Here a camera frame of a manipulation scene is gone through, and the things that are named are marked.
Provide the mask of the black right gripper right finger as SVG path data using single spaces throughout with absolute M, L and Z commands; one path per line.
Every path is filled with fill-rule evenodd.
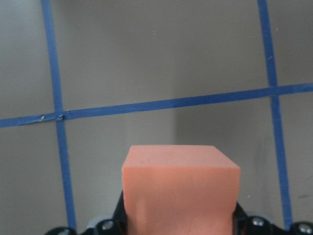
M 313 223 L 300 221 L 282 229 L 265 216 L 246 213 L 239 203 L 233 213 L 233 235 L 312 235 Z

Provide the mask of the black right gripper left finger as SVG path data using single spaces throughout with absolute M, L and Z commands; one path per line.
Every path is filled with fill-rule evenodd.
M 121 191 L 115 210 L 110 218 L 98 216 L 89 221 L 86 229 L 78 233 L 70 227 L 55 227 L 46 235 L 126 235 L 127 216 L 124 207 L 124 196 Z

